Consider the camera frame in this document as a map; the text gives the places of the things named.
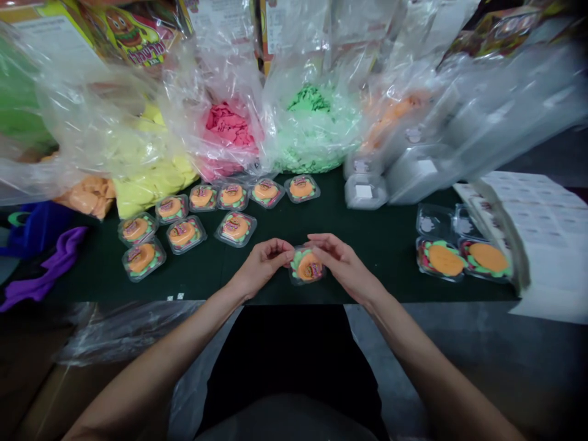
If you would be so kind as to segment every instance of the purple fabric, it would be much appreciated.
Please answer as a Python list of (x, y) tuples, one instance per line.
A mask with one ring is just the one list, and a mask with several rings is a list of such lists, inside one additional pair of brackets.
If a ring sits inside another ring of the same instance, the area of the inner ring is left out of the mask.
[(26, 298), (32, 298), (35, 301), (43, 300), (53, 288), (55, 280), (74, 265), (78, 257), (78, 245), (83, 241), (87, 231), (88, 227), (76, 227), (59, 236), (55, 254), (41, 264), (47, 272), (38, 279), (10, 283), (6, 287), (6, 301), (0, 306), (0, 312), (7, 311)]

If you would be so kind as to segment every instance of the forearm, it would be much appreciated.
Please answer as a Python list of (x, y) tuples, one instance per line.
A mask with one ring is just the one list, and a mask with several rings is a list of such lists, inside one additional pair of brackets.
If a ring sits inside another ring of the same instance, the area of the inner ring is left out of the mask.
[(366, 305), (425, 406), (458, 440), (524, 440), (388, 293)]
[(243, 300), (227, 288), (215, 293), (195, 314), (128, 365), (84, 411), (65, 439), (89, 432), (118, 438), (136, 429)]

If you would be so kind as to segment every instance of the gray floor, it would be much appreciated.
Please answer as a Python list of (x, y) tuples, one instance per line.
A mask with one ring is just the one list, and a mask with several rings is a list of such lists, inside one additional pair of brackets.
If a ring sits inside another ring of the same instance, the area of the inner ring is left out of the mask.
[[(561, 439), (577, 423), (570, 414), (578, 399), (585, 400), (588, 326), (510, 315), (514, 304), (405, 307), (441, 351), (525, 433)], [(426, 436), (430, 427), (424, 407), (378, 329), (361, 307), (345, 309), (354, 338), (378, 380), (382, 418), (390, 434)], [(170, 440), (189, 440), (198, 428), (206, 380), (235, 318), (236, 314), (176, 386)]]

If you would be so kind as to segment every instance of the dark green tablecloth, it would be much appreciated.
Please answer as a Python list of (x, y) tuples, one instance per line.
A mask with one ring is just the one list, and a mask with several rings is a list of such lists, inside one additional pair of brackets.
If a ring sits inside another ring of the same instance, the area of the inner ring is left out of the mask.
[[(345, 206), (341, 169), (315, 175), (321, 196), (295, 205), (287, 197), (272, 210), (250, 202), (245, 213), (257, 219), (249, 244), (230, 247), (213, 237), (226, 211), (199, 215), (208, 239), (183, 255), (174, 255), (165, 238), (167, 226), (157, 237), (167, 253), (166, 262), (139, 283), (128, 280), (122, 256), (127, 249), (117, 236), (116, 210), (103, 224), (86, 216), (77, 225), (92, 225), (80, 257), (47, 296), (49, 302), (166, 300), (183, 293), (186, 300), (206, 299), (223, 286), (245, 261), (254, 244), (272, 237), (294, 246), (306, 241), (308, 233), (331, 232), (350, 244), (358, 256), (399, 301), (513, 300), (514, 288), (474, 277), (451, 283), (421, 274), (416, 263), (416, 206), (385, 206), (377, 211), (357, 211)], [(286, 176), (276, 180), (283, 183)], [(459, 198), (449, 189), (437, 192), (426, 202), (454, 207)], [(295, 287), (287, 270), (280, 269), (252, 300), (254, 304), (352, 303), (332, 275), (320, 282)]]

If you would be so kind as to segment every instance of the hand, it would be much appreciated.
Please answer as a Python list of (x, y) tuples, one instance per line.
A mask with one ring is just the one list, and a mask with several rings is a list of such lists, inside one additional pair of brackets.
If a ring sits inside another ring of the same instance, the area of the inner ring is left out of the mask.
[(357, 303), (367, 306), (386, 289), (357, 257), (353, 248), (331, 233), (310, 234), (304, 244), (331, 270), (335, 279)]
[(274, 238), (258, 243), (227, 286), (239, 293), (243, 301), (252, 299), (278, 268), (288, 268), (293, 259), (294, 247), (286, 241)]

